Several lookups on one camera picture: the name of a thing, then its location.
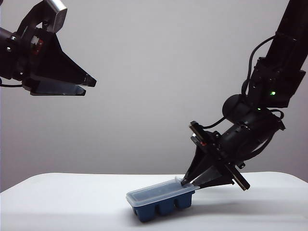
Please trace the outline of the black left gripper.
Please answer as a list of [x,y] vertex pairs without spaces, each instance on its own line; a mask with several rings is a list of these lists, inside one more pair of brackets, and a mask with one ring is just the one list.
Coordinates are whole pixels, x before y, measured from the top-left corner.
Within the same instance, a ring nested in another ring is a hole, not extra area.
[[96,79],[63,52],[57,38],[62,27],[62,1],[42,0],[26,14],[15,32],[19,38],[22,85],[33,96],[84,96],[86,90],[78,85],[96,85]]

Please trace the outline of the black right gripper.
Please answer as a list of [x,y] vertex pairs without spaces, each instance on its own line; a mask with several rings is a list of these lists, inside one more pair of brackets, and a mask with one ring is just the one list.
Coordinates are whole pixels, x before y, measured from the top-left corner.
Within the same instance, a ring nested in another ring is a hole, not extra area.
[[189,127],[193,131],[191,140],[196,145],[196,150],[191,165],[181,181],[182,186],[191,183],[202,189],[237,183],[242,190],[249,189],[250,184],[220,147],[220,134],[203,130],[196,121],[192,121]]

